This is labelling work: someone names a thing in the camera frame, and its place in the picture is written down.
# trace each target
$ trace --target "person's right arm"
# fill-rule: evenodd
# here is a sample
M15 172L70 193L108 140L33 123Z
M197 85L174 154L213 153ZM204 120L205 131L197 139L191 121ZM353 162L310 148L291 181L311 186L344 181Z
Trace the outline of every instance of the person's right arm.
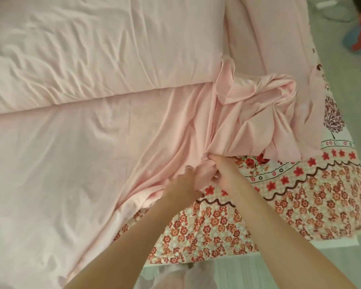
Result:
M209 157L219 170L213 181L232 198L279 288L356 288L266 203L231 158Z

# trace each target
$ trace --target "person's left arm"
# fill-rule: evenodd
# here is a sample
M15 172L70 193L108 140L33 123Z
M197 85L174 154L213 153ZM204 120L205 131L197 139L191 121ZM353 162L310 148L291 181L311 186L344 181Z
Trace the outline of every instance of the person's left arm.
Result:
M194 172L186 167L166 187L163 197L120 238L90 262L65 289L133 288L152 248L172 218L190 207L202 192L194 191Z

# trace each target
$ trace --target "pink fitted sheet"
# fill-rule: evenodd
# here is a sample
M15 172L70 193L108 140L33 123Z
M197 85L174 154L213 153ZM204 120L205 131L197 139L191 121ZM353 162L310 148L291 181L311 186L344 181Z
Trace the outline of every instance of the pink fitted sheet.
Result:
M203 187L208 152L317 155L324 85L305 2L227 0L215 83L0 115L0 284L62 287L185 165Z

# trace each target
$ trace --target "hand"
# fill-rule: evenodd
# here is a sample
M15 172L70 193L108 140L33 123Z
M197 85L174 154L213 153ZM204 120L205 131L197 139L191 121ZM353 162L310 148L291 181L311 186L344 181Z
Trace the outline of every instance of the hand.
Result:
M209 154L209 158L217 165L217 173L212 181L218 184L221 189L230 193L238 178L243 178L235 162L230 157L216 154Z
M194 169L187 165L184 174L178 175L167 185L161 200L176 215L203 196L201 191L194 191Z

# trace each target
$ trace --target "floral bedspread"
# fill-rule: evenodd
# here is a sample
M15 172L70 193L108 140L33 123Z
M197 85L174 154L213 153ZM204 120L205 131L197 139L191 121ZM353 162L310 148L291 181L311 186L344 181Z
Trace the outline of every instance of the floral bedspread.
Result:
M325 91L321 156L289 163L272 162L262 154L235 158L255 189L307 240L353 237L361 230L361 164L328 86ZM168 224L148 264L198 262L257 250L227 193L213 184L204 190L205 198ZM114 240L145 213L139 210Z

